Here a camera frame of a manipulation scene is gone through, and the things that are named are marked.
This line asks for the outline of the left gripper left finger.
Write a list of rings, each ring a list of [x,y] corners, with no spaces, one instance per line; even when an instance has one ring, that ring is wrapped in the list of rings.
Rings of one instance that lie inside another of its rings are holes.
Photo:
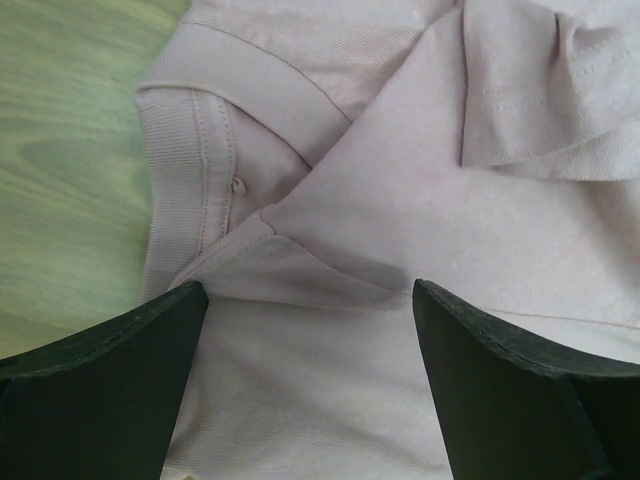
[[[2,478],[159,478],[207,307],[186,283],[2,359]]]

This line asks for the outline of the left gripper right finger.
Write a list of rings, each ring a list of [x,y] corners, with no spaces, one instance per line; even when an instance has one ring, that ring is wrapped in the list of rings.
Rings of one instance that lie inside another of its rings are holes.
[[[413,315],[457,479],[635,479],[639,368],[415,282]]]

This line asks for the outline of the pink graphic t-shirt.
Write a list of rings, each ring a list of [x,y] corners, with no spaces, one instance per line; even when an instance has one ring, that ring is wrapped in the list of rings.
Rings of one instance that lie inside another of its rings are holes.
[[[447,479],[418,278],[639,358],[635,1],[196,1],[138,89],[143,294],[210,297],[165,479]]]

